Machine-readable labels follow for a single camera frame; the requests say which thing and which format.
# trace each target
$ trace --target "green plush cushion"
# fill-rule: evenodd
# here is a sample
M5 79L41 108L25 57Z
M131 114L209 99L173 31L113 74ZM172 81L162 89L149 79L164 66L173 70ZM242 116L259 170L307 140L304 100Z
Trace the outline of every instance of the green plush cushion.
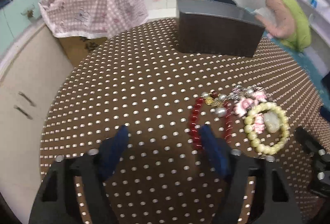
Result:
M282 0L282 2L288 7L296 22L296 32L281 42L285 46L301 52L311 44L311 29L308 18L296 0Z

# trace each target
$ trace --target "plush toy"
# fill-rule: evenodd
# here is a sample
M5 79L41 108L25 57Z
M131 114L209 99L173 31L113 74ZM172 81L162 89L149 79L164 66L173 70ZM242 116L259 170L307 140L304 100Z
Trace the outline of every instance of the plush toy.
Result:
M266 0L266 13L265 9L258 9L255 17L272 36L291 49L300 52L311 44L308 19L296 0Z

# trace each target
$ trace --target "pink gingham cloth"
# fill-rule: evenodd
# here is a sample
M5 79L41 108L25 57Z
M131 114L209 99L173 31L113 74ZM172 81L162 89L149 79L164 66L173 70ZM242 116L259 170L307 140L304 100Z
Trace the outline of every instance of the pink gingham cloth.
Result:
M112 37L145 23L143 0L40 0L41 15L58 38Z

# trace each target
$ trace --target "brown tablecloth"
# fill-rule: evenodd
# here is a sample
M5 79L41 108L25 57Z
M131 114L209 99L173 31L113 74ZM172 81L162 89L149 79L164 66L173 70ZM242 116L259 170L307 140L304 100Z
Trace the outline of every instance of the brown tablecloth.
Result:
M266 38L253 58L184 54L175 49L177 43L175 19L158 20L116 35L82 61L51 105L42 133L42 176L56 155L79 156L126 124L130 144L106 182L119 222L209 223L226 185L207 158L193 152L187 133L190 108L203 91L229 94L235 84L257 85L287 110L291 136L276 161L303 218L312 217L318 198L306 189L311 159L292 133L300 124L307 126L328 147L330 132L318 112L321 99L305 71ZM203 105L199 122L210 122L220 137L223 119L210 109ZM243 132L243 120L234 120L231 146L257 156ZM265 144L278 141L277 135L266 135L259 135ZM242 223L249 213L253 183L247 183Z

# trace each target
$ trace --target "metal screw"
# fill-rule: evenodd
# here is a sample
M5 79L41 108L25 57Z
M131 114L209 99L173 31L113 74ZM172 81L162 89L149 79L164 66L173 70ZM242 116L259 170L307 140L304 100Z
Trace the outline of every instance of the metal screw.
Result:
M323 172L317 174L317 178L318 178L319 180L324 179L324 177L325 177L325 174L324 174Z
M96 155L99 153L98 149L90 149L88 152L88 155Z
M319 155L324 155L326 152L325 152L325 150L324 149L320 149L319 151L318 151L318 153L319 153Z
M273 161L275 161L275 157L272 156L272 155L267 155L267 156L265 157L265 160L268 161L268 162L273 162Z
M242 151L239 149L232 149L230 152L232 155L240 156Z
M55 158L55 161L57 161L57 162L61 162L63 160L64 160L64 155L63 154L62 155L57 155L56 158Z

